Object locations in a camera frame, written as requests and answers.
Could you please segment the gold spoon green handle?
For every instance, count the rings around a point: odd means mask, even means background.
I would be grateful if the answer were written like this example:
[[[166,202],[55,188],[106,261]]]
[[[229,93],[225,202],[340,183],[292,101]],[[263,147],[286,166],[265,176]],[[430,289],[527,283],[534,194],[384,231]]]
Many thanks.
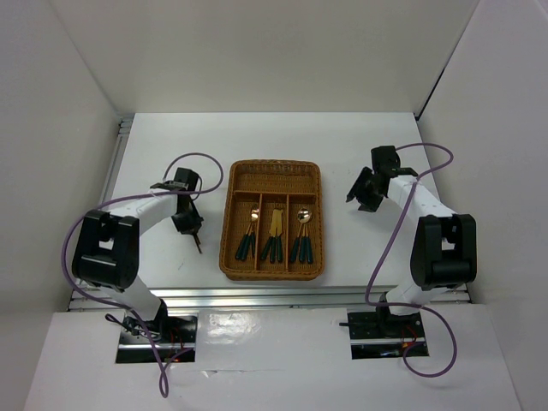
[[[297,236],[295,238],[294,244],[292,246],[290,256],[289,256],[289,262],[294,263],[296,260],[299,260],[299,251],[300,251],[300,245],[301,245],[301,239],[300,239],[300,233],[301,233],[301,224],[299,223],[300,227],[297,233]]]

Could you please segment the copper chopstick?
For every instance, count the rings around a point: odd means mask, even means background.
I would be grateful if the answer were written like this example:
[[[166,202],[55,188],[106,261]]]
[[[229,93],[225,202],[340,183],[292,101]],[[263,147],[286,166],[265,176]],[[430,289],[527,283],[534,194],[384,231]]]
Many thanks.
[[[196,247],[198,248],[199,253],[202,254],[201,242],[200,242],[200,239],[198,237],[198,234],[194,233],[193,234],[193,239],[194,239],[194,242],[196,244]]]

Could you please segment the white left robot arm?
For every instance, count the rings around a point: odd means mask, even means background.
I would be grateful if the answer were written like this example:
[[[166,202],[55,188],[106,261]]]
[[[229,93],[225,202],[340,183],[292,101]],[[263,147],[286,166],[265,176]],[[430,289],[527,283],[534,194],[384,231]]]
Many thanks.
[[[83,219],[72,261],[75,277],[103,289],[114,302],[141,317],[140,333],[151,342],[167,337],[167,306],[139,278],[140,237],[169,218],[181,235],[193,237],[197,247],[203,217],[192,192],[202,187],[193,170],[179,168],[175,178],[152,185],[152,196],[132,200],[110,211],[92,210]]]

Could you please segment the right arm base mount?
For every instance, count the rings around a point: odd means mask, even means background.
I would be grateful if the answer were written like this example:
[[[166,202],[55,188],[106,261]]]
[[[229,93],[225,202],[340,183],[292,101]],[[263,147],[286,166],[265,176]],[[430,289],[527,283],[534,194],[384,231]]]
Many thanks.
[[[348,330],[353,360],[401,358],[429,355],[422,318],[418,313],[392,316],[389,311],[350,312],[338,324]]]

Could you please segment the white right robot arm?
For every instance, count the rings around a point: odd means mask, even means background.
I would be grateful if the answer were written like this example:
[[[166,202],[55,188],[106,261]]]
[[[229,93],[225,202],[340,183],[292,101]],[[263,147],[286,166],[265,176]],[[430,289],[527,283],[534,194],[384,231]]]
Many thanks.
[[[402,166],[398,154],[402,149],[373,148],[372,166],[362,169],[347,194],[347,201],[357,200],[361,211],[376,212],[383,200],[390,200],[401,209],[396,227],[373,269],[367,295],[404,221],[409,220],[415,227],[408,276],[378,301],[366,298],[366,303],[376,310],[375,329],[384,336],[394,335],[402,328],[403,319],[416,314],[435,297],[471,283],[477,276],[475,219],[450,209],[421,183],[431,170],[419,174]]]

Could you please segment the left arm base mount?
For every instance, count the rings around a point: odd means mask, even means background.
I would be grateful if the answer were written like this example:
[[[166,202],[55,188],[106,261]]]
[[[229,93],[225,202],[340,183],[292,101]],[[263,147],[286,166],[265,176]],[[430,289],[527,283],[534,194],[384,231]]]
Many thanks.
[[[126,316],[123,321],[115,319],[112,314],[106,314],[105,319],[121,326],[121,332],[116,353],[117,364],[142,364],[156,361],[152,347],[145,331],[138,325],[136,319]],[[191,363],[195,362],[196,337],[198,317],[183,316],[170,318],[166,331],[160,331],[153,325],[148,325],[152,341],[163,362]]]

